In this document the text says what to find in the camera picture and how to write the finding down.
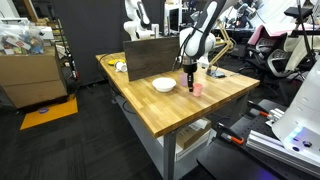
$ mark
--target wall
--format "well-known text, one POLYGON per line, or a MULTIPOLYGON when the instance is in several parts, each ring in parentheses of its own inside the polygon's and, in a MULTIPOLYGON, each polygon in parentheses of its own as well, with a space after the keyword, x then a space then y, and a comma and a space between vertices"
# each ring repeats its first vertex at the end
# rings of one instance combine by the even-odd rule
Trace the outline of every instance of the wall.
POLYGON ((20 17, 12 0, 1 0, 0 1, 0 11, 3 13, 4 17, 6 17, 6 18, 20 17))
MULTIPOLYGON (((162 21, 163 24, 163 1, 143 1, 152 23, 162 21)), ((130 39, 123 30, 123 23, 128 20, 124 0, 53 0, 53 6, 71 47, 81 83, 102 80, 95 55, 121 52, 122 42, 130 39)))

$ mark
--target wooden table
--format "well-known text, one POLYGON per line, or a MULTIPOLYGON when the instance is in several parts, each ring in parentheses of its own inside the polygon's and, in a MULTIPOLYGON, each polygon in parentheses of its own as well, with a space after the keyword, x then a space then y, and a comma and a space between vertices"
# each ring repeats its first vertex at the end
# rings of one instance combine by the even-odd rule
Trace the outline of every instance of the wooden table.
POLYGON ((136 112, 135 115, 124 111, 164 179, 181 178, 196 166, 195 156, 194 162, 189 165, 192 159, 188 157, 189 154, 187 158, 174 162, 177 130, 238 98, 231 116, 233 121, 237 120, 240 113, 238 110, 245 105, 246 94, 259 84, 258 80, 234 75, 221 68, 219 70, 227 77, 214 79, 199 67, 194 73, 194 82, 202 83, 204 89, 200 97, 194 97, 187 87, 179 85, 181 70, 129 82, 127 73, 116 72, 114 67, 108 65, 109 60, 125 59, 124 53, 97 55, 96 58, 125 98, 116 96, 116 101, 119 104, 128 101, 136 112), (177 85, 170 92, 158 92, 152 86, 152 81, 159 77, 173 78, 177 85), (156 140, 160 136, 164 136, 164 148, 156 140))

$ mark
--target wooden board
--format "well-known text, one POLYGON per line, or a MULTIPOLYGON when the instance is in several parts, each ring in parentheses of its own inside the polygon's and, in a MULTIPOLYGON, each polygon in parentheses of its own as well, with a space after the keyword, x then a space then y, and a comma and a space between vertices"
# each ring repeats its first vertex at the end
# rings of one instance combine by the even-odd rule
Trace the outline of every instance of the wooden board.
POLYGON ((123 43, 129 81, 171 71, 179 52, 179 38, 168 37, 123 43))
POLYGON ((124 53, 108 56, 97 55, 96 59, 107 72, 110 80, 126 98, 153 137, 167 134, 189 122, 219 109, 227 102, 244 95, 259 85, 259 80, 219 68, 226 77, 214 79, 206 75, 206 69, 198 68, 194 82, 204 86, 200 97, 194 97, 188 87, 180 86, 179 71, 165 72, 129 82, 128 73, 120 73, 108 65, 112 59, 123 59, 124 53), (158 92, 152 81, 159 77, 169 77, 177 82, 172 91, 158 92))

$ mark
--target floor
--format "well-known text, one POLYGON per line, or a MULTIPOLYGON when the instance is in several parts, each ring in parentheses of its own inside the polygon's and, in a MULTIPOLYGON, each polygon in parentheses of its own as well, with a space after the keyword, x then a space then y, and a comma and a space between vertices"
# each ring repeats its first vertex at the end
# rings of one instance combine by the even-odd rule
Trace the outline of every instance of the floor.
MULTIPOLYGON (((236 71, 243 63, 226 58, 220 67, 236 71)), ((290 99, 299 83, 288 83, 290 99)), ((112 104, 106 83, 80 88, 76 94, 79 112, 46 124, 20 131, 24 113, 0 106, 0 179, 162 179, 119 105, 112 104)), ((262 87, 249 99, 270 99, 262 87)), ((226 106, 209 119, 227 121, 231 108, 226 106)), ((201 167, 183 180, 212 180, 201 167)))

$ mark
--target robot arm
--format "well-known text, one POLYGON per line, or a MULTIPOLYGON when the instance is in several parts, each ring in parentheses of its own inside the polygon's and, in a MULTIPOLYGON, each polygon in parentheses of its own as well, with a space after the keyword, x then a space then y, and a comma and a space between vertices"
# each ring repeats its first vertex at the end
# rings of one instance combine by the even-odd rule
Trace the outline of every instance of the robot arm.
POLYGON ((185 32, 180 33, 183 52, 187 56, 183 59, 183 70, 188 74, 190 92, 193 91, 193 73, 197 70, 197 59, 215 46, 215 37, 210 33, 213 25, 223 11, 237 2, 238 0, 208 0, 195 27, 184 30, 190 32, 189 35, 185 37, 185 32))
POLYGON ((126 12, 132 21, 125 22, 123 27, 131 40, 149 39, 152 31, 147 30, 150 20, 141 0, 125 0, 126 12))

